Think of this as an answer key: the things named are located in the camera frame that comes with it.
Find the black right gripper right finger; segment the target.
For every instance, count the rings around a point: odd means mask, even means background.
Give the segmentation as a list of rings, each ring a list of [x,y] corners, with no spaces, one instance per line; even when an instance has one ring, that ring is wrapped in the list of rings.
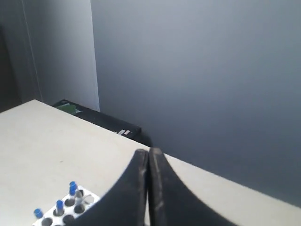
[[[148,202],[152,226],[234,226],[202,202],[177,176],[159,148],[149,150]]]

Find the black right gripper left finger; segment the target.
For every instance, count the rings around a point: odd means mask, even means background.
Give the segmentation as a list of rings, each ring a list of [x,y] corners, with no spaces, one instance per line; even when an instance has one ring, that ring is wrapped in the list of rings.
[[[148,151],[138,149],[114,186],[71,226],[143,226],[148,191]]]

